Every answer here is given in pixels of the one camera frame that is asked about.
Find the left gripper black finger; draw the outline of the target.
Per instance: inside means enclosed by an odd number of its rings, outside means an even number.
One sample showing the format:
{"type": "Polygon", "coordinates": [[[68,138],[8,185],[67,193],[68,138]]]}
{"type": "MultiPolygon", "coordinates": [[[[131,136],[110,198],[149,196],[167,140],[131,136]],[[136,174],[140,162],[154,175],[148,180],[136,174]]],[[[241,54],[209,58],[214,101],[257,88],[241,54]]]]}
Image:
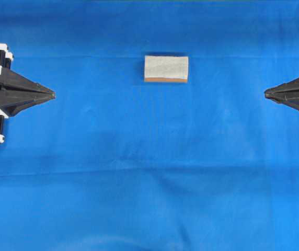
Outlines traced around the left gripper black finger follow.
{"type": "Polygon", "coordinates": [[[13,117],[32,106],[39,105],[55,98],[55,95],[23,92],[15,90],[0,90],[0,115],[13,117]]]}
{"type": "Polygon", "coordinates": [[[54,91],[2,66],[0,66],[0,86],[6,89],[55,95],[54,91]]]}

